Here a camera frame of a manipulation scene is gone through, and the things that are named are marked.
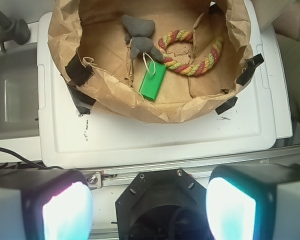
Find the rope toy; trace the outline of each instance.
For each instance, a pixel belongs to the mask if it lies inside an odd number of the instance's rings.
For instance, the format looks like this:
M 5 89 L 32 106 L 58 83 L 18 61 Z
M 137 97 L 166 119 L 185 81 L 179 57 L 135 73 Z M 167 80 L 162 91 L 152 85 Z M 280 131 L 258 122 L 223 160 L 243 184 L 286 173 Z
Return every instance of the rope toy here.
M 191 31 L 186 30 L 175 30 L 170 31 L 163 38 L 160 38 L 156 47 L 163 54 L 162 63 L 175 73 L 180 73 L 187 76 L 198 76 L 204 74 L 207 70 L 211 69 L 214 64 L 218 61 L 223 47 L 223 38 L 217 37 L 215 43 L 212 45 L 211 52 L 208 57 L 197 65 L 189 65 L 182 62 L 173 60 L 167 53 L 167 47 L 169 44 L 173 44 L 176 41 L 187 41 L 192 43 L 194 41 L 194 35 Z

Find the green rectangular block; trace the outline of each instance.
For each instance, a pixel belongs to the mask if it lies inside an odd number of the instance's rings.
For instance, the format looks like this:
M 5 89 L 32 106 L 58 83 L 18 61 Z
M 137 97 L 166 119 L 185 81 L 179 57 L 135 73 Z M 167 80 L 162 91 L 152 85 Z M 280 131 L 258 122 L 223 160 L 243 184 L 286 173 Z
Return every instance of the green rectangular block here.
M 148 71 L 146 71 L 139 92 L 145 99 L 154 101 L 156 100 L 167 67 L 156 61 L 150 61 L 148 68 L 150 73 L 155 71 L 155 74 L 151 75 Z

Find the brown paper bag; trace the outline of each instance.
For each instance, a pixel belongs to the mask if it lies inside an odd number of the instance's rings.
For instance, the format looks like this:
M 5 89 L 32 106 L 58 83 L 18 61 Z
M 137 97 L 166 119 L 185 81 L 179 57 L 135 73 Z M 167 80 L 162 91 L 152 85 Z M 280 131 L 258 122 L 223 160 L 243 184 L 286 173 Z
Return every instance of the brown paper bag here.
M 103 110 L 146 123 L 183 123 L 213 111 L 243 87 L 236 79 L 252 57 L 250 19 L 244 0 L 215 0 L 221 11 L 209 13 L 209 0 L 57 0 L 48 30 L 51 56 L 70 86 L 96 100 Z M 224 38 L 218 62 L 205 74 L 187 77 L 167 70 L 157 99 L 138 90 L 146 73 L 142 57 L 127 57 L 129 46 L 121 16 L 156 23 L 154 44 L 174 30 L 194 32 L 193 44 L 168 47 L 174 59 L 197 64 L 216 37 Z

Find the sink basin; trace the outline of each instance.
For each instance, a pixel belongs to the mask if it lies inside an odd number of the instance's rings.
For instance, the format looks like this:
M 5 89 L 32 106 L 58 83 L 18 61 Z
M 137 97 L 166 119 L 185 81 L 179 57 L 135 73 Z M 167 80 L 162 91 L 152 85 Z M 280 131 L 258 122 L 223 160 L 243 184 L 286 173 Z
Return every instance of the sink basin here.
M 39 135 L 37 43 L 0 52 L 0 140 Z

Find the black tape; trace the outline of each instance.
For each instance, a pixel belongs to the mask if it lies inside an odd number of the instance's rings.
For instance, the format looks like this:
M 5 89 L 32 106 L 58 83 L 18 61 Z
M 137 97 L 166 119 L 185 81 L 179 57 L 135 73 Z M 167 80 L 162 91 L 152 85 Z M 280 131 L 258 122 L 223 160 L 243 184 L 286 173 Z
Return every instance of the black tape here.
M 215 111 L 218 115 L 224 113 L 225 111 L 233 108 L 236 105 L 238 98 L 236 96 L 228 99 L 224 104 L 218 106 Z
M 257 67 L 259 67 L 260 64 L 264 62 L 264 58 L 259 53 L 258 55 L 255 55 L 253 58 L 249 58 L 246 60 L 247 68 L 246 70 L 236 79 L 236 83 L 244 86 L 247 83 L 250 82 L 252 77 L 255 74 L 255 70 Z
M 91 66 L 83 66 L 79 54 L 76 53 L 65 67 L 66 74 L 77 85 L 82 86 L 93 75 Z
M 216 13 L 223 13 L 221 8 L 215 3 L 209 7 L 209 15 L 216 14 Z
M 90 114 L 90 110 L 92 106 L 95 104 L 96 100 L 80 92 L 78 89 L 76 89 L 73 86 L 69 86 L 67 84 L 67 87 L 69 89 L 73 103 L 76 109 L 78 109 L 78 112 L 80 114 Z
M 246 70 L 236 79 L 236 83 L 245 86 L 246 84 L 250 83 L 252 77 L 255 74 L 256 68 L 260 66 L 264 62 L 264 58 L 259 53 L 258 55 L 255 55 L 253 58 L 249 58 L 246 60 L 247 68 Z M 215 109 L 216 113 L 218 115 L 224 113 L 225 111 L 233 108 L 236 105 L 238 98 L 236 96 L 228 99 L 224 104 L 217 107 Z

